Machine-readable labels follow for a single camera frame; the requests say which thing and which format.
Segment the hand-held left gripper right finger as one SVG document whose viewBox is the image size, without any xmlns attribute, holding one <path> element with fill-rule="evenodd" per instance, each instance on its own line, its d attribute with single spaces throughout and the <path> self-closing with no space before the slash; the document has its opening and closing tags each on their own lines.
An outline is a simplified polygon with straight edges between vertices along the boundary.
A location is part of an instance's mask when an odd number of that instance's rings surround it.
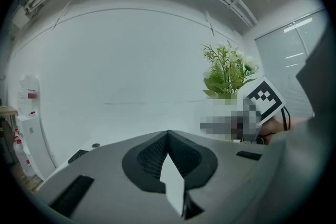
<svg viewBox="0 0 336 224">
<path fill-rule="evenodd" d="M 184 179 L 186 190 L 204 187 L 218 167 L 216 155 L 174 131 L 167 132 L 167 153 Z"/>
</svg>

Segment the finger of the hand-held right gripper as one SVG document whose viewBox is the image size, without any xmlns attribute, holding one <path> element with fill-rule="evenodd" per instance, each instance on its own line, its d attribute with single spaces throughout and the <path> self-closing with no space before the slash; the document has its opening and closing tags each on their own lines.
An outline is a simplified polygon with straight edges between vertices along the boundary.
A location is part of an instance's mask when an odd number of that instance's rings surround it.
<svg viewBox="0 0 336 224">
<path fill-rule="evenodd" d="M 200 129 L 218 140 L 237 139 L 237 119 L 232 116 L 207 116 L 200 122 Z"/>
</svg>

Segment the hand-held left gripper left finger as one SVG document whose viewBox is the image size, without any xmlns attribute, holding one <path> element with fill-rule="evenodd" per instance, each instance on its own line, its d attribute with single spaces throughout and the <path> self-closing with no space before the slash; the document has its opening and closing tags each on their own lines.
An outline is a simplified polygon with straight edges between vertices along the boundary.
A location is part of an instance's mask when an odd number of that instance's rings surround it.
<svg viewBox="0 0 336 224">
<path fill-rule="evenodd" d="M 128 150 L 122 159 L 125 175 L 142 191 L 165 193 L 160 178 L 167 157 L 166 140 L 167 132 L 160 132 Z"/>
</svg>

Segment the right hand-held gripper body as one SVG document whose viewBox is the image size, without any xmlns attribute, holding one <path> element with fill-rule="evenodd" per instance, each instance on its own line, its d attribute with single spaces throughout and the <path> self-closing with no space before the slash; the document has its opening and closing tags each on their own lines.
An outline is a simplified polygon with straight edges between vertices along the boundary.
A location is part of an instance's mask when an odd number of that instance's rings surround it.
<svg viewBox="0 0 336 224">
<path fill-rule="evenodd" d="M 232 112 L 235 142 L 261 142 L 260 131 L 279 111 L 285 113 L 286 102 L 280 92 L 263 76 L 254 81 L 243 95 L 243 106 Z"/>
</svg>

